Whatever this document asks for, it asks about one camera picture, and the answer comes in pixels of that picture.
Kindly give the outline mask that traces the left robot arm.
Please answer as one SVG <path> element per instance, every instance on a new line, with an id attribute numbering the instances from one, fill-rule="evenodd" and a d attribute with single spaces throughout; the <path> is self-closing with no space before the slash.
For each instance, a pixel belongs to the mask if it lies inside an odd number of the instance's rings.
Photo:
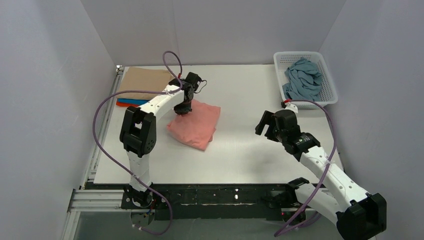
<path id="1" fill-rule="evenodd" d="M 143 105 L 126 109 L 119 140 L 129 159 L 130 191 L 137 195 L 150 191 L 148 187 L 152 180 L 149 157 L 157 142 L 157 121 L 171 110 L 178 115 L 191 112 L 194 94 L 194 88 L 188 86 L 175 93 L 157 95 Z"/>

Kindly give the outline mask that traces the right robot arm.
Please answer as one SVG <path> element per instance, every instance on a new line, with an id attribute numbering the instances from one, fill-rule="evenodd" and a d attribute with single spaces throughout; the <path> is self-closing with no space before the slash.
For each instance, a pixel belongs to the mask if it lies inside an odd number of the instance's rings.
<path id="1" fill-rule="evenodd" d="M 288 109 L 264 111 L 255 134 L 281 143 L 287 153 L 308 168 L 329 193 L 322 192 L 303 177 L 288 183 L 290 196 L 330 220 L 345 240 L 369 240 L 387 229 L 387 201 L 355 183 L 336 164 L 331 163 L 321 143 L 302 132 L 296 114 Z"/>

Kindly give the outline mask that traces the pink t-shirt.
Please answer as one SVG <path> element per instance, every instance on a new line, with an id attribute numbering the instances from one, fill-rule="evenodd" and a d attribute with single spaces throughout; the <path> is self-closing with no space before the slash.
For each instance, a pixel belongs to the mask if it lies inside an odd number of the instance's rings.
<path id="1" fill-rule="evenodd" d="M 191 112 L 177 115 L 166 128 L 180 143 L 205 151 L 213 140 L 221 108 L 197 100 L 192 100 L 191 108 Z"/>

